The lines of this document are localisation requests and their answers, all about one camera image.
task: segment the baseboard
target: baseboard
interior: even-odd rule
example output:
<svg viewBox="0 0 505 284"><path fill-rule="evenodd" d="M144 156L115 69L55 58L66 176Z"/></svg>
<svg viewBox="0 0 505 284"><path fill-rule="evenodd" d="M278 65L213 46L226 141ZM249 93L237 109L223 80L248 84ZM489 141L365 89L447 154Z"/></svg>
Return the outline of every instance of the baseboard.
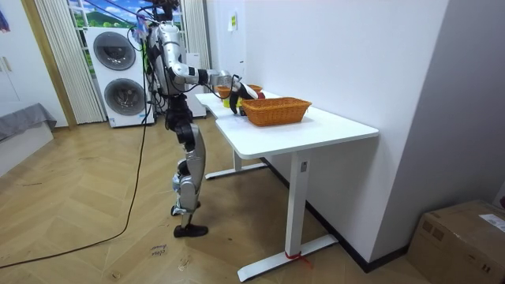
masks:
<svg viewBox="0 0 505 284"><path fill-rule="evenodd" d="M266 163L268 165L268 168L271 170L272 173L289 189L290 188L290 182L286 180L281 173L275 169L268 160L265 158L261 158L261 161L263 163ZM353 260L361 267L364 273L369 273L370 271L373 271L381 266L383 266L386 263L391 262L392 260L395 260L399 258L400 256L403 256L407 253L407 250L409 246L402 247L400 249L397 249L393 252L388 253L386 256L382 256L377 260L373 260L372 262L366 261L357 251L356 249L353 248L352 245L346 239L339 234L339 232L308 202L305 201L305 208L321 223L321 225L328 231L328 233L332 234L339 240L339 244L342 246L344 250L349 254L350 257L353 258Z"/></svg>
<svg viewBox="0 0 505 284"><path fill-rule="evenodd" d="M52 133L60 133L60 132L66 132L70 131L69 126L59 126L59 127L54 127L53 130L51 131Z"/></svg>

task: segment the washing machine door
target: washing machine door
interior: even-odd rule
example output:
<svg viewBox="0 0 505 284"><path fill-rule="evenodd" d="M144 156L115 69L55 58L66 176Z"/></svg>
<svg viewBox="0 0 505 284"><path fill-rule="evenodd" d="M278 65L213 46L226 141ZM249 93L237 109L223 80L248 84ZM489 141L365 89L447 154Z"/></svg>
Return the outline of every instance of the washing machine door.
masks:
<svg viewBox="0 0 505 284"><path fill-rule="evenodd" d="M112 70L126 70L135 62L132 45L117 32L104 32L97 36L93 50L98 60Z"/></svg>
<svg viewBox="0 0 505 284"><path fill-rule="evenodd" d="M144 89L140 84L130 79L111 81L103 93L105 102L116 113L135 115L145 108Z"/></svg>

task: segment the humanoid robot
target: humanoid robot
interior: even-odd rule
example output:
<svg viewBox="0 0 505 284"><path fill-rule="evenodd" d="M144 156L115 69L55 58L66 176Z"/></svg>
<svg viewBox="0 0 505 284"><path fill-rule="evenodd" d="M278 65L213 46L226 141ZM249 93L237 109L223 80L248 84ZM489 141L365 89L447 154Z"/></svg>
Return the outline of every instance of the humanoid robot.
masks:
<svg viewBox="0 0 505 284"><path fill-rule="evenodd" d="M204 177L205 145L200 130L193 123L193 114L186 104L184 92L187 84L232 87L229 97L235 106L238 97L257 99L257 94L240 83L237 76L227 71L195 69L182 63L180 34L172 25L172 11L179 5L177 0L149 0L153 5L141 10L151 10L155 22L149 26L146 42L148 75L152 78L152 92L159 93L168 101L166 127L177 134L185 151L185 159L179 161L173 178L173 187L178 194L172 215L182 215L181 225L174 229L174 237L199 237L208 232L206 226L191 223L195 210L200 206L198 196Z"/></svg>

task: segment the cardboard box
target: cardboard box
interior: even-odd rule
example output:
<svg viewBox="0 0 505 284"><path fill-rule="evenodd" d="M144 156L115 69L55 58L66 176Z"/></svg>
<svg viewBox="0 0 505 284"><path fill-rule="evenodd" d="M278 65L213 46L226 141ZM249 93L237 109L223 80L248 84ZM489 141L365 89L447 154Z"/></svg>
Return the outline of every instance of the cardboard box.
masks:
<svg viewBox="0 0 505 284"><path fill-rule="evenodd" d="M498 208L505 209L505 183L502 185L502 188L496 195L495 201L493 201L493 205L497 206Z"/></svg>
<svg viewBox="0 0 505 284"><path fill-rule="evenodd" d="M505 211L472 201L426 213L407 259L432 284L504 284Z"/></svg>

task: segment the brown basket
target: brown basket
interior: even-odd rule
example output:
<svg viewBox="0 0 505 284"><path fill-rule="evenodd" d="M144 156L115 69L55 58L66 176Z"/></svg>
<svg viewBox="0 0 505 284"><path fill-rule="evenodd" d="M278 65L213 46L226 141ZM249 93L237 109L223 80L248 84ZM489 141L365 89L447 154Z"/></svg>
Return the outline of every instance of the brown basket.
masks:
<svg viewBox="0 0 505 284"><path fill-rule="evenodd" d="M228 95L230 94L230 88L228 88L228 87L217 86L217 87L215 87L215 89L218 91L221 99L227 98Z"/></svg>
<svg viewBox="0 0 505 284"><path fill-rule="evenodd" d="M300 122L312 103L295 98L245 99L242 101L247 118L257 126Z"/></svg>
<svg viewBox="0 0 505 284"><path fill-rule="evenodd" d="M255 92L261 92L261 90L263 90L263 88L258 85L248 84L248 86Z"/></svg>

